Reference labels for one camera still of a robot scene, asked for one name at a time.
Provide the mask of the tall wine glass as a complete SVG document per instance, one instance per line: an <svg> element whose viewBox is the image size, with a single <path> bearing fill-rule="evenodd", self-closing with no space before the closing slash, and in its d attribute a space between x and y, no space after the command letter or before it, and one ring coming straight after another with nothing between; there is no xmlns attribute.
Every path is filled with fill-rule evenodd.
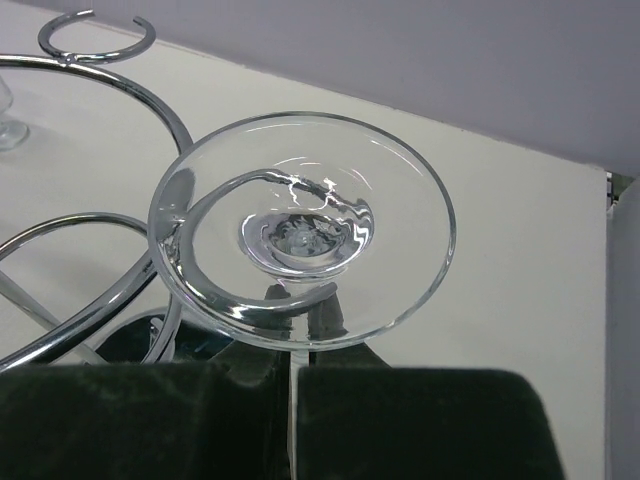
<svg viewBox="0 0 640 480"><path fill-rule="evenodd" d="M0 80L1 89L1 133L0 144L2 151L9 151L19 147L30 134L29 127L21 121L8 117L8 111L14 103L14 96L4 79Z"/></svg>

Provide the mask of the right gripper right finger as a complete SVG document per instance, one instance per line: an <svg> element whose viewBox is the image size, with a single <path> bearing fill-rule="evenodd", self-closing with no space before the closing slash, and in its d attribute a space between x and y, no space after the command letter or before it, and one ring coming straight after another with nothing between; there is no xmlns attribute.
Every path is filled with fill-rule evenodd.
<svg viewBox="0 0 640 480"><path fill-rule="evenodd" d="M298 375L300 479L562 479L543 402L498 369L393 368L364 343Z"/></svg>

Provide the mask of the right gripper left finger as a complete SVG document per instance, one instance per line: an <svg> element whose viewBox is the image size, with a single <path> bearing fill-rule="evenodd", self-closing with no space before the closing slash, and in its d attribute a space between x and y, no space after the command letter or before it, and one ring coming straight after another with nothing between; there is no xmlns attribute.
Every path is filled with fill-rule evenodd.
<svg viewBox="0 0 640 480"><path fill-rule="evenodd" d="M1 377L5 479L286 479L289 359L23 367Z"/></svg>

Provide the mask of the chrome wine glass rack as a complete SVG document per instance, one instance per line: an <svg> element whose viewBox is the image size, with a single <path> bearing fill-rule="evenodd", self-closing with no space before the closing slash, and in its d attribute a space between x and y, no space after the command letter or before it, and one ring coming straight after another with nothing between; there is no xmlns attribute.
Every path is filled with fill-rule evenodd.
<svg viewBox="0 0 640 480"><path fill-rule="evenodd" d="M165 286L146 246L158 164L136 123L174 153L193 143L158 95L74 53L5 53L14 120L31 136L1 158L1 309L40 327L1 369L185 364L260 358L199 320Z"/></svg>

